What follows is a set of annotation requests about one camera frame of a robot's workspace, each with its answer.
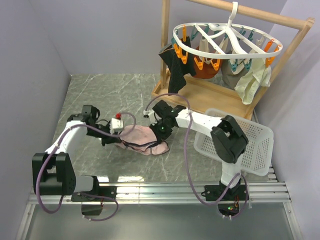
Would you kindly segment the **pink underwear navy trim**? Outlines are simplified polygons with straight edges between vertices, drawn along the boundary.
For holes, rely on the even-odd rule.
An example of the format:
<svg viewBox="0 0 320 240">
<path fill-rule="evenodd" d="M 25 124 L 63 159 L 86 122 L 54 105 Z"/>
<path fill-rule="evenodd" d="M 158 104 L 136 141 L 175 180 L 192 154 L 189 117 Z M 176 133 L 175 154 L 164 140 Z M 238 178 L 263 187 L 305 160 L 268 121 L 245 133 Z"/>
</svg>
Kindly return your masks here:
<svg viewBox="0 0 320 240">
<path fill-rule="evenodd" d="M 147 126 L 136 125 L 132 132 L 120 137 L 120 140 L 120 143 L 115 143 L 117 147 L 145 156 L 158 156 L 170 150 L 167 142 L 159 143 L 153 131 Z"/>
</svg>

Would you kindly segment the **white round clip hanger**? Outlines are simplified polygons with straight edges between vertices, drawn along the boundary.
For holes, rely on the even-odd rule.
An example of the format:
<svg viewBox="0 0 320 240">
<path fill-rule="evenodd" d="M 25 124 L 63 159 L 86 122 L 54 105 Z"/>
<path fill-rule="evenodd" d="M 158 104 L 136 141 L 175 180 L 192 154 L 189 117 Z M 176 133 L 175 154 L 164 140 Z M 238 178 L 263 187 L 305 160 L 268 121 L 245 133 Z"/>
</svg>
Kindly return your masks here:
<svg viewBox="0 0 320 240">
<path fill-rule="evenodd" d="M 270 34 L 251 26 L 235 24 L 239 4 L 232 2 L 226 23 L 191 22 L 177 25 L 171 43 L 178 44 L 185 52 L 205 59 L 266 59 L 272 62 L 283 50 L 283 44 Z M 198 35 L 191 41 L 196 26 Z"/>
</svg>

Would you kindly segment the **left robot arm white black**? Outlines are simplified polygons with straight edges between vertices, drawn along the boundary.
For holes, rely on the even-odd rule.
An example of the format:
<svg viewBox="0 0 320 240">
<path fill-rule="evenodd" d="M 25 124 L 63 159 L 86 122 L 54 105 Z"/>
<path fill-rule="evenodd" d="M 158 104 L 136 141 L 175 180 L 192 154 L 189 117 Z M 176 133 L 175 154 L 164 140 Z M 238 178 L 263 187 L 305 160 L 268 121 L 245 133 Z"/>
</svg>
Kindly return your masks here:
<svg viewBox="0 0 320 240">
<path fill-rule="evenodd" d="M 64 132 L 55 143 L 43 153 L 32 157 L 32 178 L 34 193 L 38 196 L 68 196 L 77 192 L 89 201 L 96 201 L 101 188 L 96 176 L 75 174 L 72 159 L 81 140 L 94 137 L 103 146 L 119 143 L 118 137 L 111 136 L 111 123 L 99 124 L 100 111 L 93 105 L 84 105 L 81 113 L 67 119 Z"/>
</svg>

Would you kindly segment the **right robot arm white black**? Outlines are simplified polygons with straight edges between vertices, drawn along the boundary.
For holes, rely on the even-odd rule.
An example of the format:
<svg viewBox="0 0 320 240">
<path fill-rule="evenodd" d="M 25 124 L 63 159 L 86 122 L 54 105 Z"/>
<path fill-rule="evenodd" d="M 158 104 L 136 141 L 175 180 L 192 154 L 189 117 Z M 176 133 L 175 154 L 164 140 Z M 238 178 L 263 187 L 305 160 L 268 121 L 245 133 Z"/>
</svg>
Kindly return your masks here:
<svg viewBox="0 0 320 240">
<path fill-rule="evenodd" d="M 145 109 L 143 116 L 149 118 L 149 127 L 158 142 L 167 140 L 173 128 L 191 129 L 209 137 L 218 158 L 222 160 L 221 196 L 231 200 L 239 193 L 241 167 L 237 161 L 246 151 L 249 140 L 233 116 L 213 117 L 183 105 L 171 107 L 164 100 L 156 103 L 151 110 Z"/>
</svg>

